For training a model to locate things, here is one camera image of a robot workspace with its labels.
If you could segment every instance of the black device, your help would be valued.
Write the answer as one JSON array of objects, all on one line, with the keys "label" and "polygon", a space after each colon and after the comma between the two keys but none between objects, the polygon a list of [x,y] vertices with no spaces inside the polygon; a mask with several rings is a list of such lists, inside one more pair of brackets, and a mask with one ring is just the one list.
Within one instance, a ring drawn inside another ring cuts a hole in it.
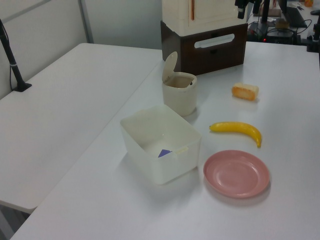
[{"label": "black device", "polygon": [[287,0],[277,0],[285,19],[291,27],[306,28],[307,24],[296,7],[287,6]]},{"label": "black device", "polygon": [[317,23],[313,26],[314,35],[311,39],[306,40],[306,51],[312,53],[319,52],[319,39],[320,39],[320,10],[314,10],[310,12],[311,15],[319,16]]},{"label": "black device", "polygon": [[9,44],[9,39],[7,38],[5,26],[3,25],[1,19],[0,19],[0,40],[3,45],[4,51],[6,53],[6,56],[9,60],[10,67],[13,71],[16,82],[17,82],[17,85],[13,90],[17,91],[17,92],[23,92],[24,90],[30,88],[32,85],[30,83],[24,82],[24,80],[22,79],[22,76],[20,74],[19,68],[17,66],[16,60],[14,57],[14,54],[12,53],[12,50],[11,50],[11,47]]}]

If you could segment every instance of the toy bread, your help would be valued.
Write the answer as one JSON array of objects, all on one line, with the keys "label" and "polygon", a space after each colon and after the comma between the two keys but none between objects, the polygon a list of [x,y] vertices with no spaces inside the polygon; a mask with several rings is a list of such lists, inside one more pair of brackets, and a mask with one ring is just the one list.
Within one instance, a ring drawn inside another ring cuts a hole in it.
[{"label": "toy bread", "polygon": [[259,87],[241,82],[235,83],[232,87],[232,95],[249,101],[254,101],[258,95]]}]

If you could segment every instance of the yellow banana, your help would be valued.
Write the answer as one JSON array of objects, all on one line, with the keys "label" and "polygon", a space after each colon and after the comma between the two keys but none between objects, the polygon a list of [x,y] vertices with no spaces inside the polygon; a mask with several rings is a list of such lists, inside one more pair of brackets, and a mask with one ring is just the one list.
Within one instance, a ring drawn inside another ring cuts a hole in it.
[{"label": "yellow banana", "polygon": [[258,148],[261,147],[262,136],[254,126],[240,121],[222,121],[212,124],[209,129],[213,132],[236,132],[250,136]]}]

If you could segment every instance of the drawer handle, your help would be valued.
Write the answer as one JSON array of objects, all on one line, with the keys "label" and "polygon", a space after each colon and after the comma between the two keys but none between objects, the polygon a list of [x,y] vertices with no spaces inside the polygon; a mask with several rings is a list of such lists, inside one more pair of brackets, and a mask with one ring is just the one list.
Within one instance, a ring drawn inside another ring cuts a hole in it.
[{"label": "drawer handle", "polygon": [[197,41],[194,43],[194,47],[196,49],[199,49],[199,48],[204,49],[204,48],[209,48],[209,47],[220,45],[220,44],[230,43],[234,39],[235,39],[235,35],[232,33],[224,36],[217,36],[217,37],[209,38],[206,40]]}]

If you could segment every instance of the cup lid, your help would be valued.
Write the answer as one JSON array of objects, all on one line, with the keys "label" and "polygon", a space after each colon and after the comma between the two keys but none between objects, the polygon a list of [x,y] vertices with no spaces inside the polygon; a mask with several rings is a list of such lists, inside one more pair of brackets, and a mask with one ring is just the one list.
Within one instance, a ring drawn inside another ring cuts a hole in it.
[{"label": "cup lid", "polygon": [[174,69],[177,64],[178,53],[174,51],[165,60],[163,72],[162,72],[162,82],[166,83],[170,76],[174,73]]}]

